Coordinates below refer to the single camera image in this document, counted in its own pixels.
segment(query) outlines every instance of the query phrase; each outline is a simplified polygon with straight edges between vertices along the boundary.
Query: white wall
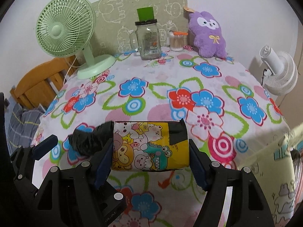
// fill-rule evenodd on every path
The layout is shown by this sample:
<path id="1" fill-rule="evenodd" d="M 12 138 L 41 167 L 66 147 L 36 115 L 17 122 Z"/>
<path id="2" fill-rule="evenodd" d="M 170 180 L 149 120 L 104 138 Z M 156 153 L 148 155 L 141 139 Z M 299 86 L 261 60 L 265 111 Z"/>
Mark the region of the white wall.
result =
<path id="1" fill-rule="evenodd" d="M 6 95 L 25 73 L 52 58 L 40 49 L 35 37 L 37 17 L 49 1 L 16 0 L 0 23 L 0 91 Z M 214 15 L 229 54 L 258 79 L 254 57 L 258 58 L 265 44 L 294 55 L 298 19 L 286 0 L 188 0 L 188 6 Z"/>

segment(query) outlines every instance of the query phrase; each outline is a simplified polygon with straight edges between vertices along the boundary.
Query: purple plush toy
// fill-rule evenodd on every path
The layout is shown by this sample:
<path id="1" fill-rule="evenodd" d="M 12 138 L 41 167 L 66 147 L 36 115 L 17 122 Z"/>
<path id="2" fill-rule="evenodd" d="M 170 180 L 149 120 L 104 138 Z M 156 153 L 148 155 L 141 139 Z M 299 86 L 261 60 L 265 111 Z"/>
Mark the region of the purple plush toy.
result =
<path id="1" fill-rule="evenodd" d="M 214 17 L 208 12 L 194 12 L 189 18 L 189 29 L 195 34 L 194 45 L 199 48 L 199 55 L 206 58 L 226 58 L 226 42 Z"/>

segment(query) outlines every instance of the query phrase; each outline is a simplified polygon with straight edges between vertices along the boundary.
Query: glass jar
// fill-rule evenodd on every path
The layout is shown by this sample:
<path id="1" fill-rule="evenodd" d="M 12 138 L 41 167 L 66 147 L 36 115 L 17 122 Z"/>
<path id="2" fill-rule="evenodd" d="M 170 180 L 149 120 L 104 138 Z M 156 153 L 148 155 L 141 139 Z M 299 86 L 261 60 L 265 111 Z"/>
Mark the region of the glass jar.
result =
<path id="1" fill-rule="evenodd" d="M 130 42 L 133 50 L 139 51 L 142 60 L 154 60 L 161 56 L 161 45 L 157 20 L 135 22 L 137 30 L 130 34 Z"/>

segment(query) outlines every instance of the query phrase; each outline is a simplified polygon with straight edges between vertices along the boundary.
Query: floral tablecloth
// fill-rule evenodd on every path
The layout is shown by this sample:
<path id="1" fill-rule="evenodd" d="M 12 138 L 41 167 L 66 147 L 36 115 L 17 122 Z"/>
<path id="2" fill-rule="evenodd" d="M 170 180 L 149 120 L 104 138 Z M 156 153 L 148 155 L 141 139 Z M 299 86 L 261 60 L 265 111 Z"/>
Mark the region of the floral tablecloth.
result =
<path id="1" fill-rule="evenodd" d="M 212 160 L 238 163 L 277 139 L 288 126 L 275 102 L 232 57 L 200 57 L 192 47 L 162 49 L 161 58 L 142 61 L 131 52 L 102 74 L 73 76 L 51 103 L 34 137 L 37 145 L 55 134 L 58 145 L 34 166 L 40 187 L 48 170 L 87 159 L 71 148 L 74 129 L 92 131 L 104 121 L 169 121 L 184 118 L 189 138 Z M 189 168 L 147 173 L 112 171 L 108 178 L 127 198 L 127 209 L 111 226 L 193 226 L 205 198 Z M 219 226 L 228 216 L 231 189 Z"/>

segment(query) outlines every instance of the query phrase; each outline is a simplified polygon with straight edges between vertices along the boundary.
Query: cartoon package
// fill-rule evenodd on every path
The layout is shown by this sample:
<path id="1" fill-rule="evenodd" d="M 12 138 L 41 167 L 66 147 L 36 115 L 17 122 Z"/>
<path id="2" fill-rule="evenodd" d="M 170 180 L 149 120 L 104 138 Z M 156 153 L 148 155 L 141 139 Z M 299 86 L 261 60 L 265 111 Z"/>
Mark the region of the cartoon package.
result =
<path id="1" fill-rule="evenodd" d="M 169 171 L 189 166 L 184 120 L 114 123 L 112 169 Z"/>

